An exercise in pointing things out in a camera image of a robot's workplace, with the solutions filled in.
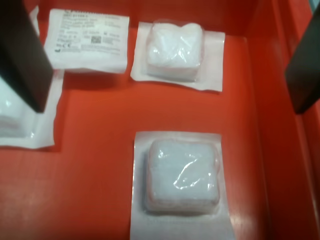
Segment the plastic wrap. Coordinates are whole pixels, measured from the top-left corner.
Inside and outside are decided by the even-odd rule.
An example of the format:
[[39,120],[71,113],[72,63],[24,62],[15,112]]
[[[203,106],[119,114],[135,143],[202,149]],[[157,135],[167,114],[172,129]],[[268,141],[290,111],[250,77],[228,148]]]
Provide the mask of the plastic wrap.
[[149,75],[194,82],[204,56],[204,31],[195,23],[153,23],[146,44]]
[[211,144],[156,140],[147,160],[149,211],[210,213],[219,202],[217,153]]
[[64,73],[54,72],[44,113],[36,113],[0,77],[0,146],[38,149],[55,144],[54,120]]
[[136,134],[130,239],[235,240],[220,135]]

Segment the orange plastic surface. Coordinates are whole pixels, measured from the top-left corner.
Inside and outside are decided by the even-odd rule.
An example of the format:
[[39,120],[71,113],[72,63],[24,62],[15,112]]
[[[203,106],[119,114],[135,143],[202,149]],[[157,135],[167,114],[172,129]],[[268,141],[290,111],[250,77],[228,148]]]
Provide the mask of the orange plastic surface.
[[[32,9],[37,0],[26,3]],[[130,15],[128,68],[66,73],[56,146],[0,148],[0,239],[128,240],[138,131],[222,135],[237,240],[317,239],[272,1],[47,0],[40,2],[42,41],[53,7]],[[227,33],[223,92],[130,78],[138,21],[175,16]]]

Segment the gauze pad package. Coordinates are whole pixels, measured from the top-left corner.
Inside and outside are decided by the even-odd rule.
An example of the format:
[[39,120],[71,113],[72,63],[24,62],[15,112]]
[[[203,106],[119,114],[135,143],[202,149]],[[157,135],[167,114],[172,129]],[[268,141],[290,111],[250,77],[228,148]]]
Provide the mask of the gauze pad package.
[[54,69],[124,73],[129,17],[52,9],[44,49]]
[[0,146],[38,149],[52,146],[54,120],[64,71],[54,72],[44,113],[36,113],[0,77]]
[[222,92],[224,47],[223,32],[195,23],[140,22],[131,77]]
[[130,239],[235,240],[220,135],[136,134]]
[[146,72],[173,81],[194,82],[203,52],[204,31],[200,25],[156,22],[147,38]]
[[40,35],[40,30],[39,30],[39,24],[38,24],[38,13],[39,13],[39,7],[36,6],[29,14],[30,20],[32,22],[32,25],[34,27],[34,30],[36,34],[39,36]]

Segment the square gauze pad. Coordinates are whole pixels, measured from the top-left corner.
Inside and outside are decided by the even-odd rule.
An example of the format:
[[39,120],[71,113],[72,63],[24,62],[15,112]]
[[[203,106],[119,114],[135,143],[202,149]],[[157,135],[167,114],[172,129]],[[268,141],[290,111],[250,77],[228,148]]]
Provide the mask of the square gauze pad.
[[146,208],[159,213],[210,213],[220,198],[215,162],[211,144],[154,141],[147,160]]

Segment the white paper label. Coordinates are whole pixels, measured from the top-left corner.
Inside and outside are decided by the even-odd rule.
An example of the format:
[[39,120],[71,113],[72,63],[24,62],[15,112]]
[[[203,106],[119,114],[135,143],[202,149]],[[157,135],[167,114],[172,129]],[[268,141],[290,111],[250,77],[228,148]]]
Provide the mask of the white paper label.
[[124,16],[53,9],[44,48],[55,69],[123,73],[128,26]]

